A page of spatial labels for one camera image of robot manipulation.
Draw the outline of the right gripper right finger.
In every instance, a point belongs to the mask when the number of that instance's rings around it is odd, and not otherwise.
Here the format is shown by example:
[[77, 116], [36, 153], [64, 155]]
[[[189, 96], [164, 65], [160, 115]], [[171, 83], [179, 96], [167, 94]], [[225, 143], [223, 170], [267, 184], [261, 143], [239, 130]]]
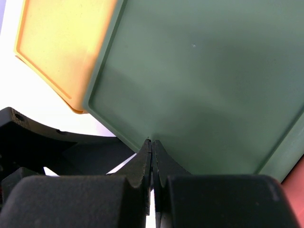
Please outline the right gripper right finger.
[[156, 227], [172, 228], [171, 194], [166, 186], [169, 176], [190, 175], [165, 150], [161, 141], [152, 143], [152, 172], [154, 186]]

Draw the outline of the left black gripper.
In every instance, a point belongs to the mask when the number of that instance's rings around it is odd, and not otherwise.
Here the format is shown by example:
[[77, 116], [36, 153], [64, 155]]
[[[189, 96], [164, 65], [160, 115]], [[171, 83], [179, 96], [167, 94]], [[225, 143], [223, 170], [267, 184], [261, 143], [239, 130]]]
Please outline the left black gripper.
[[105, 175], [133, 152], [117, 137], [63, 132], [38, 123], [11, 107], [0, 111], [0, 192], [5, 202], [26, 176]]

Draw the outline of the green drawer box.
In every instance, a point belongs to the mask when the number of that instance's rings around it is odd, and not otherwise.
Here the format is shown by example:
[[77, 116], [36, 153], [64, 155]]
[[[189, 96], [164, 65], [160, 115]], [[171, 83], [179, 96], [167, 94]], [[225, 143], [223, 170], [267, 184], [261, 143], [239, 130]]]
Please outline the green drawer box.
[[83, 107], [192, 174], [282, 181], [304, 153], [304, 3], [120, 0]]

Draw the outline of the yellow drawer box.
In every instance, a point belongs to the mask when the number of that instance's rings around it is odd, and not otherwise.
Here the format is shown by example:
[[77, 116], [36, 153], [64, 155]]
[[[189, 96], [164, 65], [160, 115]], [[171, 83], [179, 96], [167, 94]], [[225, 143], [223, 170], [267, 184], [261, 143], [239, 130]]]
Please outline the yellow drawer box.
[[115, 0], [26, 0], [15, 55], [77, 114], [105, 38]]

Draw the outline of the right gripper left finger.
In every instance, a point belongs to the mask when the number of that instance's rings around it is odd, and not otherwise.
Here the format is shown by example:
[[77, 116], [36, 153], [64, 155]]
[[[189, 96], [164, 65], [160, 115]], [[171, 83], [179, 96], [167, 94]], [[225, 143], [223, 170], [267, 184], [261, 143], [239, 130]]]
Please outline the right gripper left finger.
[[152, 143], [146, 139], [137, 155], [117, 172], [104, 176], [106, 215], [150, 213]]

